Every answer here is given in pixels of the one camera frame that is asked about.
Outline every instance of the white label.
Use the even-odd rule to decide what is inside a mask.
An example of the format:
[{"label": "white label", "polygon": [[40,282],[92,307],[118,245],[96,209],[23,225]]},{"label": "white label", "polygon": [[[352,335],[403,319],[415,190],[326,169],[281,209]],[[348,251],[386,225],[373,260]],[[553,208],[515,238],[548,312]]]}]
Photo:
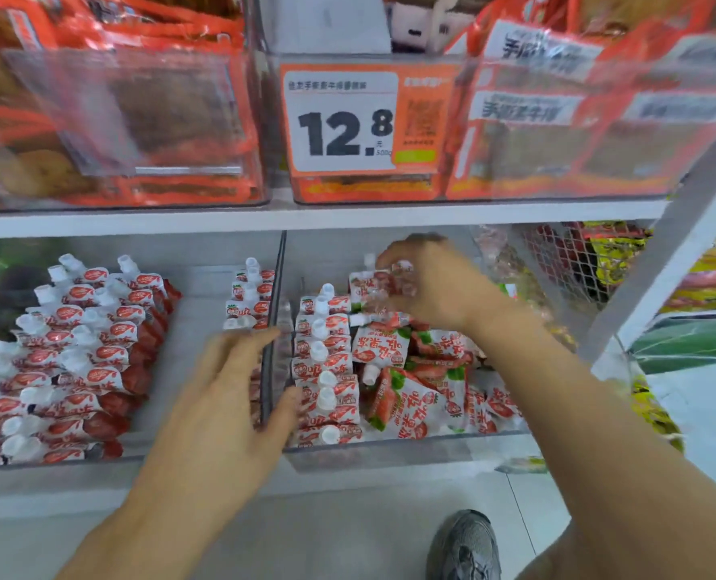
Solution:
[{"label": "white label", "polygon": [[289,71],[283,93],[299,172],[392,171],[393,72]]},{"label": "white label", "polygon": [[716,36],[684,36],[666,54],[664,60],[681,66],[716,69]]},{"label": "white label", "polygon": [[638,93],[621,119],[660,124],[713,124],[716,93]]},{"label": "white label", "polygon": [[479,91],[473,96],[469,120],[498,120],[530,126],[569,126],[583,96],[541,96]]},{"label": "white label", "polygon": [[543,28],[498,20],[484,47],[484,57],[583,81],[602,52],[600,45],[567,40]]}]

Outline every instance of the forearm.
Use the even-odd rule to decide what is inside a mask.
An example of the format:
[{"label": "forearm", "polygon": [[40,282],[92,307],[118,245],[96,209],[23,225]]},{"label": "forearm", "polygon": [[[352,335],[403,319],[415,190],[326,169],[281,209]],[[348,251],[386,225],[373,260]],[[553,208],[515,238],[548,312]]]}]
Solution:
[{"label": "forearm", "polygon": [[[527,307],[511,305],[473,326],[469,336],[527,418],[587,549],[611,572],[714,577],[716,485],[597,381]],[[700,558],[700,551],[706,555]],[[691,555],[704,560],[706,572],[689,567]]]},{"label": "forearm", "polygon": [[178,507],[128,500],[86,536],[55,580],[185,580],[215,535]]}]

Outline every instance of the white shelf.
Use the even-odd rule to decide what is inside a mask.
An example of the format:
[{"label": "white shelf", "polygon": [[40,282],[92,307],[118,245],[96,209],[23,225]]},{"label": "white shelf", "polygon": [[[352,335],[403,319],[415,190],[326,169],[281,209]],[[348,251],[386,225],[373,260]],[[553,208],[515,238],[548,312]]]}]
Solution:
[{"label": "white shelf", "polygon": [[657,197],[312,207],[295,204],[291,189],[279,188],[271,204],[252,209],[0,213],[0,238],[655,220],[667,203]]}]

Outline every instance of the shoe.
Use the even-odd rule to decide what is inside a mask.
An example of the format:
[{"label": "shoe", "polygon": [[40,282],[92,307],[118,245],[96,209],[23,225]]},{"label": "shoe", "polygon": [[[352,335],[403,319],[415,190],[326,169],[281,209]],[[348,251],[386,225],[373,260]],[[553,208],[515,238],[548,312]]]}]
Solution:
[{"label": "shoe", "polygon": [[495,531],[479,511],[462,510],[438,528],[428,552],[426,580],[500,580]]}]

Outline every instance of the qr code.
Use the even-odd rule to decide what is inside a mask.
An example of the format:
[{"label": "qr code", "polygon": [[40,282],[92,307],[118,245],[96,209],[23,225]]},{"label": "qr code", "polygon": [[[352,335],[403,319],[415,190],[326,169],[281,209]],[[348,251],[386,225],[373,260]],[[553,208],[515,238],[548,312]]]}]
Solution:
[{"label": "qr code", "polygon": [[438,122],[444,107],[442,99],[412,99],[409,102],[406,136],[434,137],[438,133]]}]

